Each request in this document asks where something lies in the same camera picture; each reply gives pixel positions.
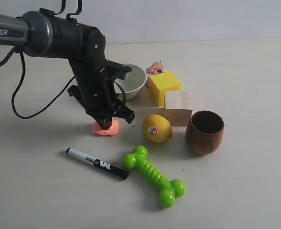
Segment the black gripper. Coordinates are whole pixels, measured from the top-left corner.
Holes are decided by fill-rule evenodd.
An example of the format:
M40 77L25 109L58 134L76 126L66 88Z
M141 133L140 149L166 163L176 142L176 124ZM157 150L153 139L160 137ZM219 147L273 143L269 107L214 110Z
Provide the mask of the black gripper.
M135 118L134 111L126 105L126 96L122 88L123 100L117 98L115 93L115 80L107 76L106 67L93 70L85 62L70 62L77 86L71 86L67 91L93 117L99 127L107 130L112 125L112 118L118 117L131 123Z

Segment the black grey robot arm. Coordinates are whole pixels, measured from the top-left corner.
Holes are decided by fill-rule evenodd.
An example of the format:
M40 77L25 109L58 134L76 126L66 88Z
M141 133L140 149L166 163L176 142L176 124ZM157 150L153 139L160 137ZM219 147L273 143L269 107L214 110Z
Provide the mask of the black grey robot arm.
M125 79L132 69L107 60L105 36L94 26L78 23L73 13L64 19L47 9L17 18L0 14L0 45L11 46L0 67L16 52L21 57L67 59L76 85L67 84L65 91L102 129L108 129L114 117L128 123L135 118L114 89L115 80Z

